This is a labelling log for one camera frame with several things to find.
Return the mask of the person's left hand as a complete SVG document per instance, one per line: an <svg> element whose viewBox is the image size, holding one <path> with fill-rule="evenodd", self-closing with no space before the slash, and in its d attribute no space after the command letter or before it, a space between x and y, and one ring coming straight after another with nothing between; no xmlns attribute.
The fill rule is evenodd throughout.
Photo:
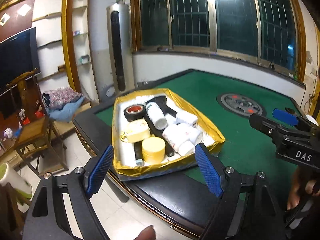
<svg viewBox="0 0 320 240"><path fill-rule="evenodd" d="M156 240L156 232L153 225L150 225L142 230L135 240Z"/></svg>

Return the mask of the person's right hand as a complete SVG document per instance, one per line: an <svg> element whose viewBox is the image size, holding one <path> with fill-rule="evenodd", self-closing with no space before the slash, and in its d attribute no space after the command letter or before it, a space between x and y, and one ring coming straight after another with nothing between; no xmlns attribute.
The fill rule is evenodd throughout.
<svg viewBox="0 0 320 240"><path fill-rule="evenodd" d="M317 179L312 178L304 167L298 166L292 176L291 189L287 199L287 210L298 206L303 191L313 197L318 197L319 190L317 192L313 190L316 183Z"/></svg>

